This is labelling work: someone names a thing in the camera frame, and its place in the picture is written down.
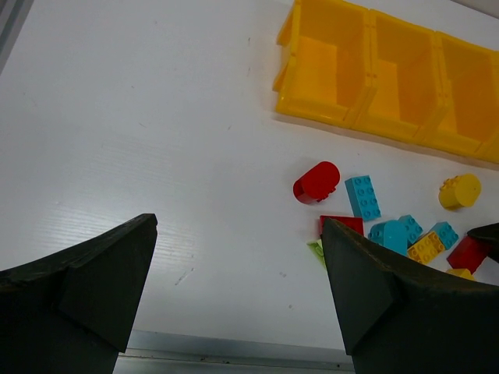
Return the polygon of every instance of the blue lego brick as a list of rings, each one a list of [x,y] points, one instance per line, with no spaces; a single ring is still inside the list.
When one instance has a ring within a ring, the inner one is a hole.
[[[369,175],[350,178],[345,181],[345,185],[355,217],[361,217],[364,221],[372,221],[381,217]]]
[[[435,231],[438,238],[442,241],[445,250],[449,250],[459,240],[459,235],[456,234],[452,226],[448,222],[439,222],[431,228],[430,231]]]
[[[407,230],[402,222],[393,220],[375,224],[368,238],[372,242],[407,256]]]
[[[407,245],[410,247],[417,242],[421,234],[423,233],[423,228],[419,226],[413,216],[408,214],[407,216],[402,216],[398,219],[398,222],[405,226],[407,230]]]

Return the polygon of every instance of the yellow bin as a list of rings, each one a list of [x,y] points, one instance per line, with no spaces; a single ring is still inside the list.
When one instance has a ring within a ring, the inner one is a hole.
[[[499,87],[493,51],[437,32],[441,77],[450,110],[423,145],[499,161],[488,150],[499,130]]]
[[[447,111],[435,33],[376,10],[370,25],[378,88],[354,129],[418,143]]]
[[[278,36],[277,112],[353,125],[373,94],[368,15],[342,0],[295,0]]]

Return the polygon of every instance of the toy block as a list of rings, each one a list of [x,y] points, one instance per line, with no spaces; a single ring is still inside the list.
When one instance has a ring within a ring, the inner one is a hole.
[[[322,161],[295,182],[293,194],[301,203],[319,203],[336,190],[339,182],[340,171],[336,165]]]
[[[454,269],[468,269],[473,274],[488,256],[491,249],[491,245],[465,236],[452,251],[447,261]]]
[[[381,217],[369,175],[350,178],[345,181],[345,185],[355,217],[361,217],[364,221],[372,221]]]
[[[414,217],[408,214],[407,216],[400,217],[398,222],[402,223],[407,231],[407,245],[411,246],[416,243],[423,233],[423,228],[419,226]]]
[[[319,234],[320,235],[322,235],[322,231],[324,229],[324,222],[328,218],[331,218],[332,220],[340,221],[345,226],[351,228],[353,231],[357,231],[359,234],[364,236],[364,222],[362,221],[362,218],[341,217],[341,216],[320,216],[320,218],[319,218]]]
[[[326,261],[324,260],[324,250],[322,249],[322,240],[317,240],[315,242],[306,243],[312,253],[317,257],[320,263],[324,268],[326,267]]]
[[[438,238],[444,244],[445,250],[449,250],[459,240],[459,235],[456,234],[452,226],[448,222],[439,222],[435,224],[430,231],[435,231]]]
[[[407,230],[399,221],[388,221],[375,224],[368,238],[400,255],[407,256]]]
[[[407,256],[418,263],[427,265],[444,250],[445,247],[438,238],[437,233],[431,231],[407,250]]]
[[[467,279],[468,281],[476,281],[475,277],[470,273],[468,269],[449,269],[445,273]]]
[[[458,175],[444,182],[438,200],[445,209],[457,210],[473,206],[481,192],[482,184],[475,175]]]

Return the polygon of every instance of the white tabletop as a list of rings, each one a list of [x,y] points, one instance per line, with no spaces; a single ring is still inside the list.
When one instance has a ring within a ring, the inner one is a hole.
[[[499,49],[499,20],[448,0],[356,3]],[[343,349],[306,242],[319,214],[352,211],[343,183],[322,204],[298,203],[304,172],[329,160],[344,179],[370,174],[384,218],[411,213],[425,229],[499,221],[496,171],[274,114],[274,41],[290,5],[35,1],[0,76],[0,268],[156,213],[136,329]],[[438,187],[467,172],[483,183],[479,202],[445,211]],[[477,277],[494,283],[496,269],[487,260]]]

